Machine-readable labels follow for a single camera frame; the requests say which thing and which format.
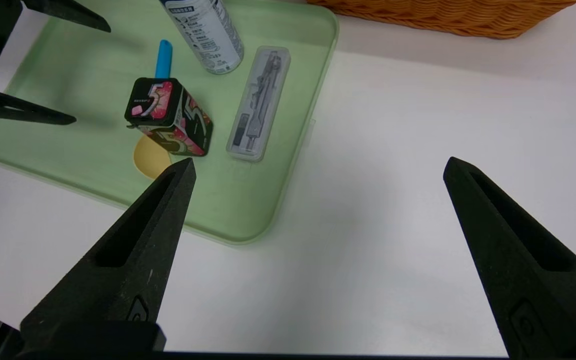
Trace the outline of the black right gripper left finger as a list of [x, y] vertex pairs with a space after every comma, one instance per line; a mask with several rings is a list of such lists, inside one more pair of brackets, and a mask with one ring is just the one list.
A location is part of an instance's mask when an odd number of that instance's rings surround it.
[[157, 317], [194, 191], [167, 167], [20, 324], [26, 351], [162, 349]]

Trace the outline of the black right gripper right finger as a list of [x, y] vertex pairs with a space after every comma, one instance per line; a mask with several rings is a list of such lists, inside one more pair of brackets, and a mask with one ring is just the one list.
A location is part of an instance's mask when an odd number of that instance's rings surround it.
[[576, 255], [473, 164], [443, 181], [508, 356], [576, 358]]

